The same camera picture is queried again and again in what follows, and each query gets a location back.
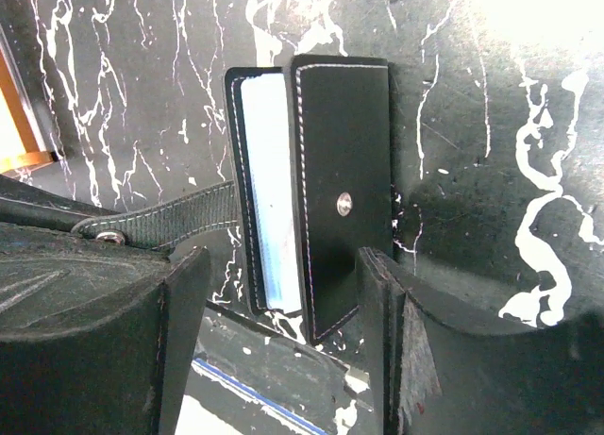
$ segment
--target silver rivet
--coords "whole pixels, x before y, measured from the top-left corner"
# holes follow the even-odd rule
[[[126,244],[126,236],[119,230],[105,230],[99,233],[96,239],[103,242]]]
[[[350,213],[350,210],[352,210],[352,197],[350,196],[350,194],[348,194],[347,192],[343,192],[342,194],[340,194],[336,207],[338,209],[338,213],[340,213],[342,216],[348,215],[348,213]]]

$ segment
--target black leather case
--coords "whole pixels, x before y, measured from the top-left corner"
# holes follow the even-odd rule
[[[284,69],[226,73],[234,171],[241,204],[249,300],[266,310],[254,203],[245,148],[241,84],[285,75],[293,167],[296,254],[307,339],[321,342],[356,312],[355,252],[392,254],[388,66],[383,59],[300,55]],[[343,192],[353,209],[337,209]]]

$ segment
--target white stitching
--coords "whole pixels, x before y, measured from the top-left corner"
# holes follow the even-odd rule
[[[354,67],[364,67],[369,69],[387,69],[386,65],[372,65],[372,64],[337,64],[337,63],[325,63],[325,64],[309,64],[303,65],[302,67],[298,67],[295,69],[295,88],[297,92],[297,104],[298,104],[298,127],[300,130],[300,167],[302,169],[301,177],[302,177],[302,200],[304,202],[304,222],[305,222],[305,230],[306,230],[306,248],[307,248],[307,261],[309,265],[309,284],[310,284],[310,312],[312,313],[312,335],[318,341],[327,335],[327,332],[338,325],[343,319],[348,317],[353,311],[355,311],[359,305],[355,306],[351,311],[349,311],[344,317],[342,317],[339,321],[329,327],[326,331],[324,331],[321,335],[317,336],[316,333],[316,315],[314,313],[314,288],[312,287],[312,271],[310,269],[310,240],[309,240],[309,212],[308,212],[308,204],[306,199],[306,163],[304,157],[304,125],[303,125],[303,109],[302,109],[302,77],[301,74],[305,70],[316,68],[316,67],[339,67],[339,68],[354,68]]]
[[[213,189],[211,191],[202,192],[202,193],[198,193],[198,194],[193,194],[193,195],[191,195],[189,197],[185,197],[184,199],[179,200],[178,202],[175,202],[174,204],[168,204],[167,206],[162,207],[161,209],[158,209],[158,210],[153,210],[153,211],[150,211],[148,213],[143,213],[143,214],[140,214],[140,215],[137,215],[137,216],[134,216],[134,217],[128,217],[127,216],[126,218],[123,218],[121,220],[109,220],[109,221],[102,221],[102,222],[99,222],[99,223],[93,223],[91,225],[86,225],[86,226],[81,227],[78,231],[84,232],[84,231],[86,231],[86,230],[88,230],[88,229],[90,229],[92,227],[95,227],[95,226],[104,226],[104,225],[110,225],[110,224],[113,224],[113,223],[123,223],[125,221],[134,221],[134,220],[138,220],[139,218],[145,218],[147,216],[155,215],[156,213],[163,213],[167,209],[173,209],[174,207],[177,207],[177,206],[179,206],[181,204],[184,204],[185,202],[190,202],[190,201],[193,201],[194,199],[197,199],[199,197],[206,196],[206,195],[211,194],[213,192],[219,192],[221,190],[225,190],[225,189],[229,189],[229,188],[231,188],[231,184],[222,186],[220,188],[215,188],[215,189]]]
[[[254,296],[256,298],[256,306],[259,309],[263,310],[263,309],[266,309],[266,307],[260,305],[260,299],[258,297],[258,283],[256,282],[256,266],[255,266],[256,260],[254,258],[254,235],[252,232],[250,201],[249,201],[249,195],[247,193],[247,178],[245,176],[245,163],[243,161],[242,140],[241,140],[240,133],[239,133],[239,122],[237,120],[237,106],[235,104],[235,84],[237,84],[238,81],[242,81],[244,79],[248,79],[248,77],[247,76],[238,76],[236,78],[233,78],[233,80],[230,83],[230,95],[231,95],[231,101],[233,104],[233,117],[235,118],[235,133],[237,134],[237,146],[239,148],[239,160],[242,165],[243,192],[245,194],[245,205],[247,208],[247,228],[249,230],[249,249],[250,249],[250,255],[252,257],[252,288],[254,289]]]
[[[177,242],[180,242],[182,239],[188,238],[190,235],[192,235],[192,234],[196,234],[197,232],[199,232],[199,231],[201,231],[201,230],[203,230],[203,229],[206,229],[207,227],[231,225],[231,224],[233,224],[233,223],[237,223],[237,220],[221,221],[220,223],[214,223],[214,224],[212,224],[212,225],[205,225],[205,226],[201,226],[201,227],[198,227],[198,228],[196,228],[196,229],[193,229],[193,230],[191,230],[191,231],[187,232],[186,234],[182,234],[180,237],[178,237],[178,238],[176,238],[176,239],[173,239],[173,240],[171,240],[171,241],[169,241],[169,242],[167,242],[167,243],[162,243],[162,244],[160,244],[159,246],[155,246],[155,247],[153,247],[153,248],[151,248],[151,249],[152,249],[153,251],[156,251],[156,250],[158,250],[158,249],[160,249],[160,248],[162,248],[162,247],[164,247],[164,246],[167,246],[167,245],[172,245],[172,243],[177,243]]]

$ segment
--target blue strip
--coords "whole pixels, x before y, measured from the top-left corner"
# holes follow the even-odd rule
[[[214,375],[220,377],[222,380],[228,382],[229,384],[231,384],[235,388],[237,388],[237,389],[243,391],[244,393],[248,394],[250,397],[253,397],[253,398],[259,400],[264,405],[267,405],[268,407],[271,407],[272,409],[274,409],[277,412],[281,413],[281,415],[283,415],[285,418],[291,420],[293,423],[296,423],[299,426],[305,428],[306,430],[309,430],[310,433],[315,433],[317,435],[327,435],[327,433],[325,431],[323,431],[322,429],[320,429],[319,427],[314,426],[313,424],[309,423],[308,421],[305,421],[304,419],[300,418],[298,415],[296,415],[296,414],[292,413],[291,411],[289,411],[289,410],[281,407],[279,404],[276,404],[272,400],[268,400],[263,395],[258,394],[256,391],[252,390],[251,388],[248,388],[247,386],[245,386],[241,382],[237,381],[233,377],[228,376],[227,374],[225,374],[224,372],[222,372],[220,369],[217,369],[214,366],[211,366],[211,365],[207,364],[205,361],[200,360],[200,359],[195,359],[195,360],[193,360],[193,362],[195,364],[197,364],[199,367],[201,367],[203,369],[206,369],[207,371],[209,371],[209,372],[213,373]]]

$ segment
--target black marble surface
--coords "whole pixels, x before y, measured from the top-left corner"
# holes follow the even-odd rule
[[[231,179],[222,78],[293,53],[391,62],[397,258],[548,326],[604,302],[599,0],[0,0],[59,164],[21,179],[118,210]],[[241,234],[211,300],[246,318]],[[264,326],[303,342],[300,319]],[[352,320],[319,349],[362,368]]]

